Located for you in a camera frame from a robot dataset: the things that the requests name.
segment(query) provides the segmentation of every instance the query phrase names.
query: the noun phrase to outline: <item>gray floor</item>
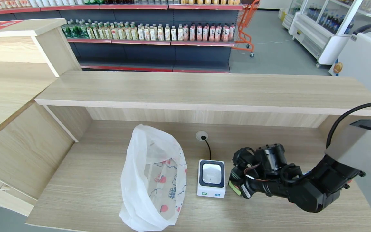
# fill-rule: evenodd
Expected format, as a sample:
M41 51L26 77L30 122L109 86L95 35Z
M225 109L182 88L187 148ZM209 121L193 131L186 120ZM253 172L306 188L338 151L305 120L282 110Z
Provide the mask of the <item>gray floor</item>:
M292 41L281 26L276 11L256 12L247 33L253 36L255 56L249 52L232 50L232 73L329 75L329 66L315 67L315 58L298 42ZM26 225L26 217L0 207L0 232L60 232Z
M291 40L277 15L276 11L255 13L245 31L252 36L255 56L250 58L250 52L233 49L231 73L329 75L330 66L316 68L316 59L299 42Z

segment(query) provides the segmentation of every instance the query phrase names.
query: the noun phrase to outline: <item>refrigerator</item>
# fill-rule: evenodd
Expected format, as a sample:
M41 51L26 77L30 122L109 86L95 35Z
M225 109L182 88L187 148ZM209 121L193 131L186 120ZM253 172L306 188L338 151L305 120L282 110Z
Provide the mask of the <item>refrigerator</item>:
M304 0L289 34L316 59L332 65L355 28L371 24L371 0Z
M354 77L371 91L371 25L353 32L329 72Z
M303 0L293 0L290 4L289 11L287 12L286 16L283 20L283 27L287 30L290 28L291 23L293 22L294 15L296 12L299 12L301 6L303 5Z

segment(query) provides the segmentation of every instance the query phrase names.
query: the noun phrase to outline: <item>wooden panel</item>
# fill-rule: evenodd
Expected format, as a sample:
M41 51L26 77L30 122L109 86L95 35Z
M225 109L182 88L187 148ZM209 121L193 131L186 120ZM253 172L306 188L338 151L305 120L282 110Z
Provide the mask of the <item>wooden panel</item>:
M81 70L60 28L32 38L56 77L68 70Z
M330 131L331 127L333 126L333 123L339 118L338 115L329 115L326 120L321 123L319 126L319 130L323 138L326 141L328 132ZM354 123L357 120L360 119L371 119L371 116L347 116L345 117L337 126L336 130L334 131L333 138L336 137L337 134L339 134L340 131L342 131L345 126L349 125L350 123Z
M44 106L47 111L59 122L68 135L78 141L92 122L92 118L84 107L56 107Z
M318 127L327 115L87 107L94 120Z
M28 204L35 205L37 201L35 199L32 199L31 197L28 197L27 195L15 190L14 188L11 188L10 186L4 184L0 181L0 189L6 190L5 192L9 195L18 198L19 200L22 200Z
M0 181L38 199L72 143L43 107L31 105L0 131Z
M173 72L68 71L38 104L163 110L342 114L371 102L354 78ZM371 116L371 108L355 112Z
M94 121L75 143L54 174L26 223L74 231L132 231L118 216L122 206L120 175L133 128L139 122ZM146 123L172 134L187 161L187 191L175 226L165 231L371 231L371 208L358 186L342 191L338 200L320 213L307 213L279 197L256 193L250 200L227 187L224 199L198 197L197 168L209 157L197 131L209 134L212 159L225 162L226 179L231 158L241 147L280 142L289 163L307 170L324 155L317 128L238 125Z
M0 190L0 207L4 207L14 212L20 213L24 216L28 216L34 205L22 201L21 199Z
M0 130L55 79L45 63L0 62Z
M28 19L0 29L0 37L38 36L66 23L65 19Z
M46 63L31 37L0 38L0 61Z

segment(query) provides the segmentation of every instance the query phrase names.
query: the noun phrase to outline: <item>black cable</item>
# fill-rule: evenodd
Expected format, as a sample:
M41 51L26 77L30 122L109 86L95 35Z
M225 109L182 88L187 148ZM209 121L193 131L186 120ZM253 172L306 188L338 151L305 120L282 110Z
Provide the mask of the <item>black cable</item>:
M367 107L371 107L371 103L367 103L367 104L362 104L358 107L354 107L353 109L347 111L346 113L342 114L334 123L333 123L333 126L331 126L331 129L327 135L327 140L326 140L326 148L330 146L331 144L331 138L333 137L333 134L334 134L334 130L336 129L336 127L339 125L339 123L348 115L350 115L351 113L353 112L356 112L357 110L361 110L361 109L364 109L364 108L367 108Z
M211 148L210 148L210 145L209 145L209 142L207 142L207 137L205 137L204 135L201 136L201 139L204 140L207 144L207 146L209 147L209 151L210 151L210 160L211 160Z

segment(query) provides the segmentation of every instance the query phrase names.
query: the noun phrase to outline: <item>bottled drink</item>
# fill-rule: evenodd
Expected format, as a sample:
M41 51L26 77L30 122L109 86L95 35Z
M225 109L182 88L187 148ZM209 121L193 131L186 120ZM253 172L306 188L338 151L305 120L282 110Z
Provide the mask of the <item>bottled drink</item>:
M352 22L350 22L349 26L347 27L346 31L344 32L344 34L349 34L350 33L350 30L352 29L352 27L355 25L354 24L355 20L353 19Z
M322 7L323 7L323 6L320 6L319 8L317 8L317 7L315 8L315 14L314 14L314 16L313 16L313 20L314 20L314 21L316 21L316 20L318 19Z
M333 34L335 33L334 32L334 29L338 23L338 20L339 20L339 15L336 14L336 17L334 17L332 20L331 20L331 23L330 23L330 26L328 28L329 31L331 31Z
M324 22L326 21L327 15L328 15L328 9L325 9L319 20L320 25L324 24Z
M331 20L334 18L334 12L331 12L329 16L327 16L326 22L324 22L323 27L326 28L327 30L330 27Z

